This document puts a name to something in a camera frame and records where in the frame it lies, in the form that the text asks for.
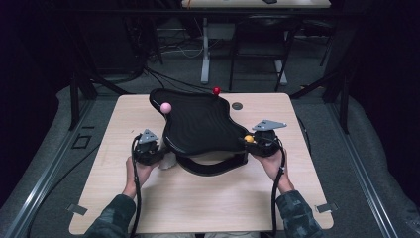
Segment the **black tray base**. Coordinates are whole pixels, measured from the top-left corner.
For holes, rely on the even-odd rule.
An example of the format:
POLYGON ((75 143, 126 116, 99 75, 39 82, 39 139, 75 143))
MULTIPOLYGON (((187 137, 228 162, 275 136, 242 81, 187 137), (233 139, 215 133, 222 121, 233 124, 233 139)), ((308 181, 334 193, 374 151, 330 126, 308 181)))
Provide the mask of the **black tray base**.
POLYGON ((214 165, 198 164, 192 159, 182 156, 177 156, 176 160, 185 170, 192 174, 203 177, 213 177, 244 166, 248 162, 248 154, 234 154, 232 157, 214 165))

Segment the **black wavy tray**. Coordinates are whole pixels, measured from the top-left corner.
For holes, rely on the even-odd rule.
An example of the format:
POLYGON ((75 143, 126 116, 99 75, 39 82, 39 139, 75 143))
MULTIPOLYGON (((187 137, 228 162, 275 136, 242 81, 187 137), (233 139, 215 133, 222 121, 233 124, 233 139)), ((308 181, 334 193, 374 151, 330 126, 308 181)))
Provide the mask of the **black wavy tray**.
POLYGON ((152 107, 165 118, 164 142, 178 155, 189 157, 210 152, 241 153, 248 130, 230 116, 230 103, 211 93, 187 93, 158 88, 150 93, 152 107), (168 102, 172 110, 160 112, 168 102))

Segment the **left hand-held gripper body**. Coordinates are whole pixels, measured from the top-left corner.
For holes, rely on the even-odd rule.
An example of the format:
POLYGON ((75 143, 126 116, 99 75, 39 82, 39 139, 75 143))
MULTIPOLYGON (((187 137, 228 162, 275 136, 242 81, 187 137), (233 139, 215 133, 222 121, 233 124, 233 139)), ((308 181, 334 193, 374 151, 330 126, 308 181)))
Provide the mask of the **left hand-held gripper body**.
POLYGON ((146 129, 134 139, 133 158, 142 165, 152 165, 159 162, 167 153, 168 148, 159 145, 158 136, 149 129, 146 129))

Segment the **black metal stand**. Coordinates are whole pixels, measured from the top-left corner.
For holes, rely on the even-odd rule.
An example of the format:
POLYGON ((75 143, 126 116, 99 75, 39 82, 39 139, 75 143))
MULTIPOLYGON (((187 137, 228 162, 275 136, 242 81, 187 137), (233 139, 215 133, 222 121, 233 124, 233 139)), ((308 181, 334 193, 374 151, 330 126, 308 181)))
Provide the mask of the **black metal stand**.
POLYGON ((119 94, 128 94, 128 91, 120 88, 119 86, 111 83, 102 76, 89 71, 77 71, 73 74, 70 80, 70 109, 71 109, 71 121, 69 130, 73 130, 80 120, 80 109, 79 109, 79 93, 82 93, 87 100, 95 100, 98 96, 93 83, 99 83, 111 91, 119 94))
POLYGON ((327 86, 322 98, 325 103, 333 103, 338 96, 340 98, 339 125, 348 134, 348 108, 349 108, 349 87, 350 79, 346 76, 343 69, 335 69, 325 74, 320 79, 304 86, 302 89, 292 93, 291 99, 298 99, 318 87, 327 86))

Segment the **metal floor rail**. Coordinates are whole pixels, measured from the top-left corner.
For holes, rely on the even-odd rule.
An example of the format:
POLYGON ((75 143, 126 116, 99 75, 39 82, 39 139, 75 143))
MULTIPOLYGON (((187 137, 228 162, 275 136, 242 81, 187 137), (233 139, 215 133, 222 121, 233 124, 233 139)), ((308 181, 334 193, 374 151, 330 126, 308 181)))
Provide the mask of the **metal floor rail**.
POLYGON ((69 130, 66 122, 71 120, 70 105, 62 102, 53 120, 52 127, 24 172, 21 180, 0 209, 0 238, 24 237, 29 223, 62 166, 65 154, 83 120, 90 113, 95 101, 83 102, 79 119, 69 130))
POLYGON ((327 103, 327 111, 333 120, 333 124, 339 131, 341 140, 344 142, 347 152, 350 155, 350 165, 356 179, 363 191, 364 197, 367 201, 368 207, 375 219, 375 222, 380 230, 383 238, 399 238, 389 216, 386 212, 382 200, 373 186, 373 183, 368 175, 368 172, 362 162, 362 158, 355 147, 352 138, 345 132, 339 121, 339 111, 335 104, 327 103))

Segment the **person's left hand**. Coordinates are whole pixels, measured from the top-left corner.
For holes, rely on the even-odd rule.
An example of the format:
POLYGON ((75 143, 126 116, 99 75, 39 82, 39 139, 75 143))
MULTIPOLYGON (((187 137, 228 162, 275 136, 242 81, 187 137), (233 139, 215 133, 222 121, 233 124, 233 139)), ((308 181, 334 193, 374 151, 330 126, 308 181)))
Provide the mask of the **person's left hand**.
POLYGON ((133 160, 129 157, 126 161, 126 184, 123 189, 123 194, 134 198, 137 194, 136 188, 141 187, 149 178, 152 170, 156 168, 159 163, 154 163, 150 166, 145 166, 139 163, 133 164, 133 160))

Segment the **white table leg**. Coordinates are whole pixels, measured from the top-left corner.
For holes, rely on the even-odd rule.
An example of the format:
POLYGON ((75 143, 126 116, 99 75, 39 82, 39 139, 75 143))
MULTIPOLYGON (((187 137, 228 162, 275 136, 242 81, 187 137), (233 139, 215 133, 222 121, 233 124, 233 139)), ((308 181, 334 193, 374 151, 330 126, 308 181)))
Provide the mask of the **white table leg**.
POLYGON ((202 40, 203 40, 203 61, 202 61, 200 81, 202 84, 207 84, 209 82, 210 54, 209 54, 208 22, 206 18, 203 19, 202 40))

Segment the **person's right hand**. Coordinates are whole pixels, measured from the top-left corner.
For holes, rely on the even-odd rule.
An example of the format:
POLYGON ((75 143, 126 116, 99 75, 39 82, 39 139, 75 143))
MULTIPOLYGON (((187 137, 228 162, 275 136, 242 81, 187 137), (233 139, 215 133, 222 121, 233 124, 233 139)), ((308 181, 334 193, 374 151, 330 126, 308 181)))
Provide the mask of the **person's right hand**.
POLYGON ((294 185, 288 176, 286 151, 279 150, 274 155, 265 158, 254 155, 254 158, 262 164, 266 174, 272 180, 275 180, 278 172, 283 170, 283 174, 281 175, 277 186, 281 194, 294 190, 294 185))

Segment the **beige cloth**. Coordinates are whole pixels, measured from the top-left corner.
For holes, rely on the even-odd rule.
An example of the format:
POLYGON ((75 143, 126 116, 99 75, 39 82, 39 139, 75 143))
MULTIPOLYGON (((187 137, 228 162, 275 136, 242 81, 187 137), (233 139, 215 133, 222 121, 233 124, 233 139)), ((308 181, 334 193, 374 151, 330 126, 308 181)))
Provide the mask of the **beige cloth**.
POLYGON ((176 154, 174 153, 167 153, 164 155, 163 159, 159 163, 159 168, 161 170, 168 170, 175 166, 177 163, 176 154))

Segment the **black chair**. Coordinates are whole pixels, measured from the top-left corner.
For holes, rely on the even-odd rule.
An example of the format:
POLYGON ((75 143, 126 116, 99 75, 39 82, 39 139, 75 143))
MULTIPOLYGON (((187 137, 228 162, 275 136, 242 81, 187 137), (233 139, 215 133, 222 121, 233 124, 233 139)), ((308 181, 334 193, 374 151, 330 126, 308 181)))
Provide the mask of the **black chair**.
POLYGON ((274 69, 266 74, 276 76, 274 90, 278 91, 285 76, 294 37, 300 27, 301 20, 290 15, 253 15, 236 23, 230 49, 229 90, 233 89, 236 73, 248 72, 244 68, 236 69, 235 64, 239 59, 248 62, 270 59, 274 69))

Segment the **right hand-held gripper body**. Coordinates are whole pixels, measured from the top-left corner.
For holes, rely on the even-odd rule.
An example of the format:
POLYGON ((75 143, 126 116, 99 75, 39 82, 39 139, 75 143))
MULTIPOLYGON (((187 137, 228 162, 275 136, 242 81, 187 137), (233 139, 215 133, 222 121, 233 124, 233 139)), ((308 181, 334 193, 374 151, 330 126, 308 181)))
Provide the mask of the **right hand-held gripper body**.
POLYGON ((264 158, 274 155, 279 150, 283 150, 281 141, 275 134, 275 129, 284 127, 286 127, 286 124, 283 122, 262 120, 253 127, 253 133, 247 134, 252 135, 255 141, 253 143, 246 142, 246 150, 252 155, 264 158))

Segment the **square floor socket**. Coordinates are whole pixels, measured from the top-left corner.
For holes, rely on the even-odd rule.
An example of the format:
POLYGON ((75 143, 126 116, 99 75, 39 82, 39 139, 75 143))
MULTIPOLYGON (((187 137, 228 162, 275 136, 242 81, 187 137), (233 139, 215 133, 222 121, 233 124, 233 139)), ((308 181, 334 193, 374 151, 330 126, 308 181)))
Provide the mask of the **square floor socket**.
POLYGON ((78 134, 71 148, 72 149, 86 149, 90 143, 90 140, 91 140, 90 135, 78 134))

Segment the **metal table bracket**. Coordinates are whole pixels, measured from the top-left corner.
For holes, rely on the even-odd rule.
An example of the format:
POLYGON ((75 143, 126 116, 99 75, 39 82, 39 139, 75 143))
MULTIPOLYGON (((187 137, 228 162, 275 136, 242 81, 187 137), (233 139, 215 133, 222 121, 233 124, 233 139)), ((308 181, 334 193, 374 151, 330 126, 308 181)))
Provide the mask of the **metal table bracket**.
POLYGON ((69 212, 72 212, 74 214, 81 215, 81 216, 83 216, 86 213, 86 211, 87 211, 87 209, 85 207, 82 207, 82 206, 80 206, 78 204, 73 204, 73 203, 71 203, 66 208, 66 210, 69 211, 69 212))
POLYGON ((321 205, 317 205, 315 207, 316 211, 318 213, 325 213, 325 212, 334 212, 336 210, 339 209, 338 205, 335 202, 331 202, 331 203, 325 203, 325 204, 321 204, 321 205))

